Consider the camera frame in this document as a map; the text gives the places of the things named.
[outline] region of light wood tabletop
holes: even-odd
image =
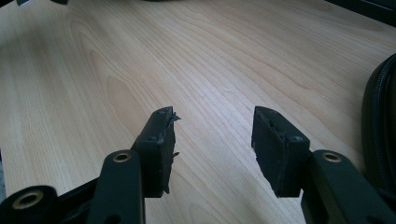
[[[0,8],[7,195],[96,178],[172,105],[180,155],[148,223],[304,223],[255,160],[254,106],[363,170],[365,84],[395,52],[396,28],[320,0],[13,2]]]

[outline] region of wooden table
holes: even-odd
[[[396,28],[319,0],[35,0],[0,8],[0,148],[7,195],[63,194],[172,105],[171,194],[148,223],[304,223],[250,147],[255,105],[363,169],[361,100]]]

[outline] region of wood grain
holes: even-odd
[[[304,223],[250,148],[255,105],[363,170],[364,87],[396,29],[319,0],[35,0],[0,8],[0,148],[7,195],[63,194],[172,105],[171,194],[148,223]]]

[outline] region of wooden surface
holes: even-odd
[[[255,105],[363,169],[361,100],[396,28],[319,0],[35,0],[0,8],[0,148],[7,195],[63,194],[172,105],[171,194],[148,223],[304,223],[250,148]]]

